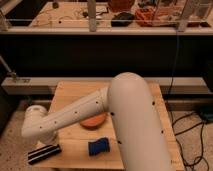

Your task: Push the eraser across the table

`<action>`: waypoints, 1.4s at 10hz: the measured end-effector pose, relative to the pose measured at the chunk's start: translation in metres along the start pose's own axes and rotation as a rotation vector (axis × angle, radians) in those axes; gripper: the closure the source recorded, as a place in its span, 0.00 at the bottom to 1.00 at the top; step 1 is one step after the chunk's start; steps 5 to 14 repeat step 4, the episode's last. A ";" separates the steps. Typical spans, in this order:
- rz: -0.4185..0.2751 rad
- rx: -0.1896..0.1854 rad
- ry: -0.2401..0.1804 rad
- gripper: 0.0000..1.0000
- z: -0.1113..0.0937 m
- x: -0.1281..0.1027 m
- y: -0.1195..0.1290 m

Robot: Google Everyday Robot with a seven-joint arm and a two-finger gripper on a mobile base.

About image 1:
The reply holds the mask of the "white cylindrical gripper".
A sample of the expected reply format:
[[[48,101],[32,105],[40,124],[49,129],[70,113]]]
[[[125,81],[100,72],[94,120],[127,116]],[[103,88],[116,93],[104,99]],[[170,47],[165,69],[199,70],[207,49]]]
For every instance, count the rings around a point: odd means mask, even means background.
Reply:
[[[59,136],[57,131],[45,133],[40,135],[37,140],[37,148],[41,148],[47,145],[56,146],[59,143]]]

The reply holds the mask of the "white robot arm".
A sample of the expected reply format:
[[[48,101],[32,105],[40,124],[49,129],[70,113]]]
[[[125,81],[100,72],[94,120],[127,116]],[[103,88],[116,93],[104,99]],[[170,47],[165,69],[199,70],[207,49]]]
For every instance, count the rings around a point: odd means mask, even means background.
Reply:
[[[148,83],[131,72],[52,114],[28,107],[21,134],[50,143],[57,130],[102,112],[111,114],[125,171],[175,171]]]

